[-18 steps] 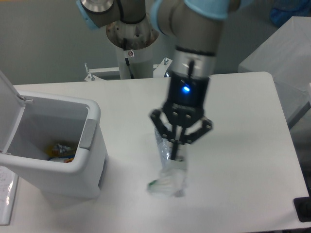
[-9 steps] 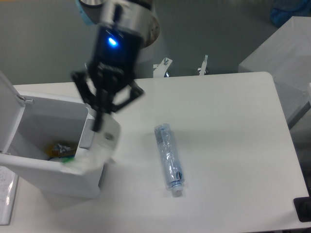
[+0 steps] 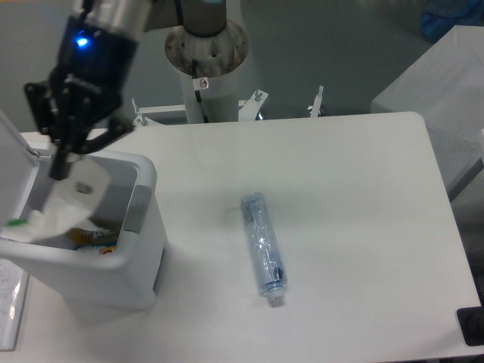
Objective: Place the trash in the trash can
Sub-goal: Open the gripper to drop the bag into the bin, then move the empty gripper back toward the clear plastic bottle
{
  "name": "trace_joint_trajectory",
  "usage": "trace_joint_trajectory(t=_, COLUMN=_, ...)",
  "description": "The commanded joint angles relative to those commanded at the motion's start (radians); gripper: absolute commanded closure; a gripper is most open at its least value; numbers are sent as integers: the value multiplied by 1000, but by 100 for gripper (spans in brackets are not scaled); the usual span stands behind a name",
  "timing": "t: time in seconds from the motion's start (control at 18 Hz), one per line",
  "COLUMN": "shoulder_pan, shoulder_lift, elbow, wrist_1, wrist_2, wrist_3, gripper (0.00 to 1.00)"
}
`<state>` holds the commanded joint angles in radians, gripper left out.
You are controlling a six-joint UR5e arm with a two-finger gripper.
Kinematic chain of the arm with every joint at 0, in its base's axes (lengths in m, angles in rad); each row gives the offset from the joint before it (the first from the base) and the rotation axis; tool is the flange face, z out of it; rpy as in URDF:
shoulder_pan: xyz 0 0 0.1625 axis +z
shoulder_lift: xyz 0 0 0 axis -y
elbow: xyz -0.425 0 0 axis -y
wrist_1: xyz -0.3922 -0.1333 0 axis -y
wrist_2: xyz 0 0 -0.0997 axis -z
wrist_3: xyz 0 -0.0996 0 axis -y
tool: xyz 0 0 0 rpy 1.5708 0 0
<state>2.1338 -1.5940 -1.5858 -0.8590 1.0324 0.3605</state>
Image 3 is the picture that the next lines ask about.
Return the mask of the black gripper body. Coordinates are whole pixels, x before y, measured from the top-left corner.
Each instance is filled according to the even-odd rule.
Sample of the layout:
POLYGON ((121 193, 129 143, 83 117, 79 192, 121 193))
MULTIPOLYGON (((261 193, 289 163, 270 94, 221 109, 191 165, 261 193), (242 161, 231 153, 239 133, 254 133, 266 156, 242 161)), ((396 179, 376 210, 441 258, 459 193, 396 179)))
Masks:
POLYGON ((88 125, 122 105, 121 92, 138 43, 69 16, 48 82, 59 111, 88 125))

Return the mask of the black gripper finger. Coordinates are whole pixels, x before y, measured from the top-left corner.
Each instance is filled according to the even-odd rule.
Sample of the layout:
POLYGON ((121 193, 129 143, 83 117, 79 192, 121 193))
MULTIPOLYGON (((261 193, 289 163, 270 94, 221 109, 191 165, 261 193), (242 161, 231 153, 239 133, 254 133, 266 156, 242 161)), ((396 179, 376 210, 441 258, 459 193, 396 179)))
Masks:
POLYGON ((73 143, 73 152, 79 155, 86 155, 100 151, 133 132, 134 129, 133 121, 121 110, 115 110, 107 118, 107 130, 94 138, 89 138, 93 128, 81 132, 80 136, 73 143))
POLYGON ((88 133, 95 85, 74 75, 50 75, 23 88, 38 130, 55 146, 49 176, 64 180, 70 174, 70 157, 80 155, 88 133))

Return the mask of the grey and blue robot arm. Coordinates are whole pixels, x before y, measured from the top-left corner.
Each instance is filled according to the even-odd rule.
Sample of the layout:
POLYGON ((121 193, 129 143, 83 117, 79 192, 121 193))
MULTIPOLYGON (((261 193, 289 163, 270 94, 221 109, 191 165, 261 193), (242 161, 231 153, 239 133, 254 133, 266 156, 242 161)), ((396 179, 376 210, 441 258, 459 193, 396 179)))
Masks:
POLYGON ((133 131, 122 90, 143 33, 181 26, 203 39, 226 24, 224 1, 75 1, 55 67, 46 80, 23 87, 38 130, 55 147, 51 178, 69 176, 71 156, 133 131))

